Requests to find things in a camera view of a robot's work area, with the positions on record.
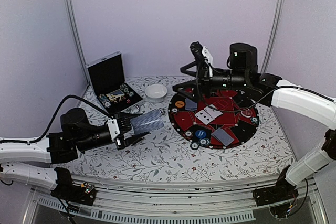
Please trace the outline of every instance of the white bowl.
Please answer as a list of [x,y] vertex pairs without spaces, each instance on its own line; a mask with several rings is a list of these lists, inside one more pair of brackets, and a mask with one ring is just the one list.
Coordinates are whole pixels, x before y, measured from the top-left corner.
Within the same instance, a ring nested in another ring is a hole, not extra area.
[[145,95],[151,102],[162,102],[167,95],[167,88],[161,84],[153,84],[145,89]]

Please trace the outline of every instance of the floral tablecloth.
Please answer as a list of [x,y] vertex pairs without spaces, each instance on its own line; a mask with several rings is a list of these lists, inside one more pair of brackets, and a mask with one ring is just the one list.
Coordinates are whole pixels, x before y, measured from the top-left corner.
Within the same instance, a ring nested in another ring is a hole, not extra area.
[[[145,113],[154,109],[167,109],[174,95],[172,85],[189,80],[189,77],[134,77],[126,82],[144,100],[126,109],[126,112]],[[168,95],[161,103],[146,100],[144,89],[161,83],[168,88]],[[91,88],[85,99],[99,105]],[[86,104],[90,123],[101,125],[107,119]],[[101,178],[140,180],[146,182],[190,182],[227,180],[257,177],[279,173],[291,164],[293,154],[272,110],[257,105],[260,125],[254,137],[244,145],[227,150],[200,147],[192,150],[171,126],[168,115],[165,127],[152,131],[136,146],[118,151],[114,145],[79,153],[79,159],[61,165],[74,174]]]

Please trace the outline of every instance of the black cable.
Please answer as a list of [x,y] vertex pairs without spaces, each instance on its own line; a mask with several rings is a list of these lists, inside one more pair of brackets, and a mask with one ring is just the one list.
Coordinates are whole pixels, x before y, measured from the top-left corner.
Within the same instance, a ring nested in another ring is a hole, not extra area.
[[222,73],[220,71],[218,71],[216,68],[214,68],[210,63],[208,63],[208,65],[211,67],[211,69],[216,72],[216,73]]
[[14,183],[14,181],[12,180],[12,182],[10,182],[9,184],[8,183],[6,183],[6,182],[4,182],[4,181],[2,181],[1,179],[0,179],[0,181],[3,183],[3,184],[5,184],[6,186],[11,186],[13,183]]
[[74,221],[74,219],[71,216],[71,213],[69,212],[68,208],[65,206],[65,204],[63,203],[63,201],[56,195],[56,198],[58,199],[59,202],[61,202],[62,206],[64,207],[65,211],[67,212],[68,215],[68,219],[72,224],[76,224],[76,222]]
[[89,101],[87,101],[87,100],[85,100],[85,99],[83,99],[82,97],[79,97],[79,96],[77,96],[77,95],[70,94],[70,95],[67,95],[66,97],[64,97],[64,98],[62,99],[62,101],[58,104],[58,106],[57,106],[57,108],[56,108],[56,110],[55,110],[53,116],[51,117],[51,120],[50,120],[50,122],[49,122],[49,124],[48,124],[46,130],[44,131],[44,133],[43,133],[40,137],[38,137],[38,138],[35,139],[35,140],[29,141],[29,142],[28,142],[28,141],[25,141],[25,140],[9,140],[9,139],[8,139],[8,140],[0,140],[0,144],[3,144],[3,143],[34,144],[34,143],[37,143],[37,142],[41,141],[41,140],[43,139],[43,137],[44,137],[45,135],[47,135],[47,133],[48,133],[48,131],[49,131],[49,129],[50,129],[50,127],[51,127],[53,121],[55,120],[58,111],[59,111],[60,108],[62,107],[63,103],[64,103],[66,100],[70,99],[70,98],[77,99],[77,100],[79,100],[79,101],[81,101],[81,102],[83,102],[83,103],[85,103],[85,104],[91,106],[92,108],[94,108],[95,110],[99,111],[100,113],[106,115],[107,117],[111,118],[111,115],[110,115],[109,113],[107,113],[106,111],[102,110],[101,108],[99,108],[98,106],[94,105],[93,103],[91,103],[91,102],[89,102]]
[[232,69],[232,68],[230,67],[229,63],[230,63],[230,56],[227,57],[227,60],[226,60],[226,66],[227,66],[229,69]]
[[[197,67],[197,72],[196,72],[196,89],[197,89],[197,94],[200,97],[200,99],[205,103],[205,105],[207,107],[209,107],[209,104],[207,104],[206,101],[204,100],[203,95],[201,94],[199,86],[198,86],[198,74],[199,74],[200,66],[201,66],[201,63]],[[251,106],[243,108],[243,109],[240,109],[240,110],[219,110],[219,109],[214,108],[214,107],[210,107],[210,108],[213,109],[213,110],[216,110],[216,111],[220,111],[220,112],[233,112],[233,113],[235,113],[235,112],[245,111],[245,110],[251,109],[252,107],[254,107],[255,105],[257,105],[260,101],[262,101],[264,98],[266,98],[268,95],[270,95],[274,91],[276,91],[278,89],[284,89],[284,88],[292,88],[292,89],[299,89],[299,90],[307,91],[309,93],[312,93],[312,94],[315,94],[315,95],[317,95],[319,97],[322,97],[322,98],[324,98],[324,99],[326,99],[328,101],[334,102],[333,99],[331,99],[329,97],[326,97],[325,95],[320,94],[318,92],[312,91],[310,89],[306,89],[306,88],[302,88],[302,87],[297,87],[297,86],[280,86],[280,87],[276,87],[276,88],[272,89],[271,91],[269,91],[262,98],[260,98],[258,101],[256,101],[255,103],[253,103]]]
[[286,219],[288,217],[291,217],[291,216],[295,215],[298,211],[300,211],[300,209],[303,207],[303,205],[306,202],[306,199],[308,197],[308,188],[309,188],[308,180],[306,178],[305,178],[305,181],[306,181],[306,195],[304,196],[303,202],[301,203],[301,205],[299,206],[299,208],[295,212],[293,212],[292,214],[290,213],[288,216],[286,216],[286,217],[280,217],[278,219]]

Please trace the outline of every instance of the orange poker chip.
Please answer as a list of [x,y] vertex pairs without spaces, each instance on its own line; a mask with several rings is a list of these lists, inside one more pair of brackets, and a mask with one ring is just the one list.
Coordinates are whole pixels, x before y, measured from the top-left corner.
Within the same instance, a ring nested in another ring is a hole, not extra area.
[[184,106],[184,102],[182,101],[175,102],[175,106],[178,108],[182,108]]

